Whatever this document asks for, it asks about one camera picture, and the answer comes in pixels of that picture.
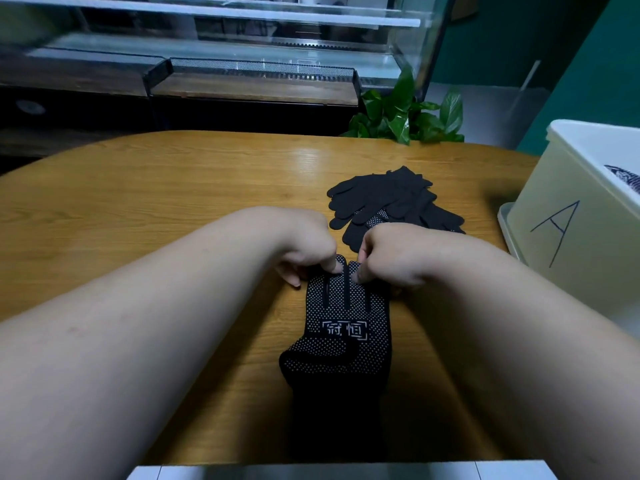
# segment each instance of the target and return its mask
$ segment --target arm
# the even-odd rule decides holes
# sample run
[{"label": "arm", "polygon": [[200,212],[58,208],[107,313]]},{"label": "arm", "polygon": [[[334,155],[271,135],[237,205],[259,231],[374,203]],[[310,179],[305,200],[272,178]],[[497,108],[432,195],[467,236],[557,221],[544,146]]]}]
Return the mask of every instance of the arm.
[{"label": "arm", "polygon": [[128,475],[268,268],[340,272],[316,212],[257,207],[0,324],[0,471]]},{"label": "arm", "polygon": [[490,244],[408,224],[366,234],[355,277],[441,282],[487,366],[560,477],[640,470],[640,346],[612,322]]}]

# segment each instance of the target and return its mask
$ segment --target forearm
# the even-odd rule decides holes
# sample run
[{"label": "forearm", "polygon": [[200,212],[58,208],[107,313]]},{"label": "forearm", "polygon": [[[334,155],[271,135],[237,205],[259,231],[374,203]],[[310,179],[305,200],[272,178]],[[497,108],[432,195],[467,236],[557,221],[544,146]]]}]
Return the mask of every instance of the forearm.
[{"label": "forearm", "polygon": [[587,306],[487,244],[438,277],[496,378],[569,478],[639,468],[640,348]]},{"label": "forearm", "polygon": [[256,209],[238,212],[0,324],[3,475],[126,473],[274,264],[283,232]]}]

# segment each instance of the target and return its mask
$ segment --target white plastic container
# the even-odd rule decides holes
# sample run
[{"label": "white plastic container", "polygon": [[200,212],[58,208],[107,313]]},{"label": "white plastic container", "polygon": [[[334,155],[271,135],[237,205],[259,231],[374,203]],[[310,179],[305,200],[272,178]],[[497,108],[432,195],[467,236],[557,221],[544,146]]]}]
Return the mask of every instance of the white plastic container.
[{"label": "white plastic container", "polygon": [[506,230],[524,263],[640,338],[640,129],[556,120],[547,139]]}]

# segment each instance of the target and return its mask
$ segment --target person's right arm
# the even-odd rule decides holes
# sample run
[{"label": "person's right arm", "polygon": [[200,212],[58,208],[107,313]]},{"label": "person's right arm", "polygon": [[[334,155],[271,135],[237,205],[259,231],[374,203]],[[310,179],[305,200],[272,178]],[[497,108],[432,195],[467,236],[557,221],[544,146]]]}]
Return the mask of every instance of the person's right arm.
[{"label": "person's right arm", "polygon": [[441,282],[560,478],[640,472],[640,344],[491,244],[411,224],[370,230],[354,280]]}]

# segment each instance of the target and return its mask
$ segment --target wooden table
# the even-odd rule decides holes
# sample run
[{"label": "wooden table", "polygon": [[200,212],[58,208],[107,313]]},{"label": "wooden table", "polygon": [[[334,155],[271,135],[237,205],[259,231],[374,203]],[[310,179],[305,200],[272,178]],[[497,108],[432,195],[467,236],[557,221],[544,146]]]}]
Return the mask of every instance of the wooden table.
[{"label": "wooden table", "polygon": [[[0,317],[137,259],[229,212],[288,205],[331,217],[326,191],[354,175],[407,165],[471,235],[504,248],[498,206],[514,200],[533,157],[476,144],[162,132],[76,148],[0,178]],[[339,252],[355,255],[334,232]],[[437,348],[429,323],[391,307],[393,361],[381,401],[389,461],[513,455],[467,407],[490,390],[468,347]],[[268,274],[155,446],[149,463],[286,463],[291,391],[278,356],[304,329],[305,293]],[[452,364],[445,370],[443,362]],[[461,384],[456,388],[452,379]],[[493,403],[491,395],[484,396]]]}]

